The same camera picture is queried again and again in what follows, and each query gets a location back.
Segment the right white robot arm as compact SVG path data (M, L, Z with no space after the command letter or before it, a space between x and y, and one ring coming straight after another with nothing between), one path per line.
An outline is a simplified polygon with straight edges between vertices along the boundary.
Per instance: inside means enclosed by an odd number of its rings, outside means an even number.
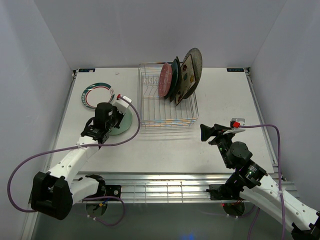
M200 125L201 141L217 146L225 166L233 174L217 188L209 187L212 200L246 200L269 214L289 231L295 240L320 238L320 212L292 196L266 170L255 163L248 146L233 137L248 126L242 118L234 118L229 126Z

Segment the wire dish rack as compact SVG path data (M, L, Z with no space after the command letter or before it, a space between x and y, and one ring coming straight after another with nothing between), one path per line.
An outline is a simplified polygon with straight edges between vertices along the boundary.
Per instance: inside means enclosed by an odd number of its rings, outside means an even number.
M196 94L175 101L160 97L158 93L162 62L141 63L137 74L137 100L141 128L145 131L187 129L198 119Z

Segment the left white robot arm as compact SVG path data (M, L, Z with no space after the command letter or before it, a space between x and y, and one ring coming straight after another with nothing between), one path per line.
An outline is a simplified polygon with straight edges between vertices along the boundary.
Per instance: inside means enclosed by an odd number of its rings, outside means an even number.
M94 116L86 122L75 149L70 150L48 172L38 172L33 178L33 210L63 220L75 203L87 197L100 200L106 195L106 184L101 176L90 174L79 180L75 177L108 140L110 130L120 127L128 108L129 104L120 98L114 104L97 104Z

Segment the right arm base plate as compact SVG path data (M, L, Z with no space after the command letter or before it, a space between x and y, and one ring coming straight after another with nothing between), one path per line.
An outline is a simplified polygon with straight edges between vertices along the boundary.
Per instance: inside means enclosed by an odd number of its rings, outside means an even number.
M239 200L240 192L226 184L210 184L206 189L210 200Z

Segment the mint green flower plate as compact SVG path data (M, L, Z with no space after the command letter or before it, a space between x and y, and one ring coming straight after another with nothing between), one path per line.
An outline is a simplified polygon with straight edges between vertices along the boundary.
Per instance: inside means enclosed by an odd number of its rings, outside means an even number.
M109 135L110 136L117 136L117 135L123 134L131 127L132 122L133 122L133 114L132 114L131 110L128 109L119 124L119 128L113 127L110 130Z

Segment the speckled round plate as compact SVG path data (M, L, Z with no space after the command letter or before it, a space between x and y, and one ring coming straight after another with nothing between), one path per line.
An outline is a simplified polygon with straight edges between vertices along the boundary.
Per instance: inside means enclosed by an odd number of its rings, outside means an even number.
M193 94L193 92L196 90L200 82L202 70L203 70L203 58L200 50L196 47L190 49L185 55L183 62L188 58L189 55L192 56L195 84L188 90L186 95L183 97L184 99L189 98Z

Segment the black floral square plate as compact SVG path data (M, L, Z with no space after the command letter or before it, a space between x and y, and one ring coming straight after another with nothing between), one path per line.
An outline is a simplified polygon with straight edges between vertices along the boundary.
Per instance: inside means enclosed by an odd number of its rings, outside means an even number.
M171 86L170 86L170 96L169 101L173 102L176 94L178 93L178 90L181 85L181 62L178 56L175 57L174 61L171 64L172 68L172 78L171 78Z

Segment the white plate green rim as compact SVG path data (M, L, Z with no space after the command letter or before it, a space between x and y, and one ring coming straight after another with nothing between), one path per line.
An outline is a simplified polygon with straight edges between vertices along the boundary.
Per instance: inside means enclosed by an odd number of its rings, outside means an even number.
M99 103L112 104L114 99L115 90L105 82L91 84L81 94L81 102L89 110L95 110Z

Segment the cream floral square plate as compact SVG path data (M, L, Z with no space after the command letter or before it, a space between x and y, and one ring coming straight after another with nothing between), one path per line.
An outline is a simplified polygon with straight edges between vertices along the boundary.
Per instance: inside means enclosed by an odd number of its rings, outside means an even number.
M185 61L181 64L180 70L181 82L177 94L175 95L176 105L180 104L180 102L187 95L190 88L196 83L193 57L191 54L189 54Z

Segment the pink dotted plate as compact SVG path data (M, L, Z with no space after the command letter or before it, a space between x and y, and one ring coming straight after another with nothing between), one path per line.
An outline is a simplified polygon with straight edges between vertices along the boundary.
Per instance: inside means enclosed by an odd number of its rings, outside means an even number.
M169 63L164 63L158 80L158 95L165 97L171 87L172 82L172 67Z

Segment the teal square plate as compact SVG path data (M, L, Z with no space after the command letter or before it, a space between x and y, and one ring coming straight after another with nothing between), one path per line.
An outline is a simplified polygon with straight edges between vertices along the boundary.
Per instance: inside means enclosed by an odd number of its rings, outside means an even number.
M179 83L179 67L180 67L180 60L178 56L173 60L171 64L172 69L172 77L171 77L171 84L168 93L165 95L165 99L169 99L170 102L174 100L174 96L178 89Z

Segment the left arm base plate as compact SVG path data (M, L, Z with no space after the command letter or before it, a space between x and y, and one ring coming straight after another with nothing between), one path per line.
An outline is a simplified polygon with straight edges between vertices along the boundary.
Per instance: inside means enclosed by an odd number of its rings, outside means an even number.
M106 185L104 188L104 196L111 196L121 198L122 186L121 185Z

